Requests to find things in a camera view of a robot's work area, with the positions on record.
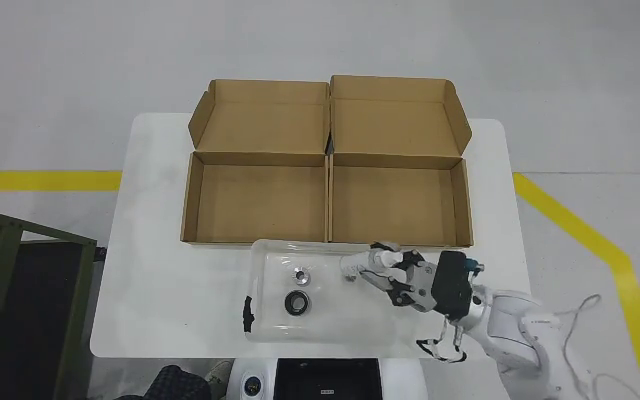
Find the gray floor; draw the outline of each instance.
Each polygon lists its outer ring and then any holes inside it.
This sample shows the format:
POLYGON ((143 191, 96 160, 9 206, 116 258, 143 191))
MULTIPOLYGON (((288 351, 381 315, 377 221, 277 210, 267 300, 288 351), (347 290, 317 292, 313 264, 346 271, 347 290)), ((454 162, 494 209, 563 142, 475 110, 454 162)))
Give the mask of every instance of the gray floor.
MULTIPOLYGON (((0 169, 121 169, 133 118, 192 111, 212 78, 446 77, 469 117, 502 121, 514 171, 625 250, 640 275, 639 19, 635 0, 4 2, 0 169)), ((0 212, 107 245, 116 198, 1 192, 0 212)), ((608 266, 518 206, 534 295, 555 310, 601 293, 575 346, 640 389, 608 266)), ((165 363, 95 360, 90 394, 140 391, 165 363)), ((461 385, 444 380, 451 366, 425 362, 432 398, 506 398, 487 366, 461 385)), ((603 392, 631 398, 608 383, 603 392)))

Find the open cardboard box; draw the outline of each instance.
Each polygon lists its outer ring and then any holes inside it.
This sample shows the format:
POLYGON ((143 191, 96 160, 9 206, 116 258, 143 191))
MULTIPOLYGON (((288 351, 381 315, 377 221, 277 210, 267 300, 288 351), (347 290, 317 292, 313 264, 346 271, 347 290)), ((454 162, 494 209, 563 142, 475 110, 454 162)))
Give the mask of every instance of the open cardboard box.
POLYGON ((443 79, 331 79, 329 240, 473 244, 471 129, 443 79))
POLYGON ((329 85, 215 80, 189 122, 181 240, 328 240, 329 85))

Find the floor marking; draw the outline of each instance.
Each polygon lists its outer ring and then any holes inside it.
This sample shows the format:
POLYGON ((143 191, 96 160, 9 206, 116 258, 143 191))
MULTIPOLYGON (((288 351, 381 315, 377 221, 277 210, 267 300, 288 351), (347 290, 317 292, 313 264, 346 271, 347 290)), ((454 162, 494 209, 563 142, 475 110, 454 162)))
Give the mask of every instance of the floor marking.
POLYGON ((116 191, 122 171, 0 171, 0 191, 116 191))
POLYGON ((640 286, 631 258, 524 175, 514 173, 513 183, 520 197, 609 265, 640 366, 640 286))

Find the dark cloth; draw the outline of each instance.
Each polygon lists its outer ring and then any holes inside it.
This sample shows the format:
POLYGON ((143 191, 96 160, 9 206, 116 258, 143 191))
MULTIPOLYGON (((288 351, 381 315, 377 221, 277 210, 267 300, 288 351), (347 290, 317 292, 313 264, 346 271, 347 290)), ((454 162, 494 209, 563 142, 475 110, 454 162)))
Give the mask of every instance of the dark cloth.
POLYGON ((177 365, 168 365, 158 373, 144 396, 122 396, 117 400, 211 400, 209 384, 177 365))

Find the clear plastic container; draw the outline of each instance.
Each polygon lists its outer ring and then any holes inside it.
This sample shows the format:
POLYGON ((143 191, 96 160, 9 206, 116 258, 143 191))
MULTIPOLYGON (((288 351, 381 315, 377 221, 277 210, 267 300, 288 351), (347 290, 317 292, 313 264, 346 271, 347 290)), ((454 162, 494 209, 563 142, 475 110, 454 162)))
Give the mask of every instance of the clear plastic container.
POLYGON ((254 342, 388 345, 415 328, 415 310, 392 306, 385 292, 361 278, 347 281, 340 269, 345 255, 367 245, 258 240, 251 248, 248 296, 255 321, 246 333, 254 342), (299 286, 295 269, 309 274, 299 286), (290 315, 285 297, 301 290, 310 299, 302 315, 290 315))

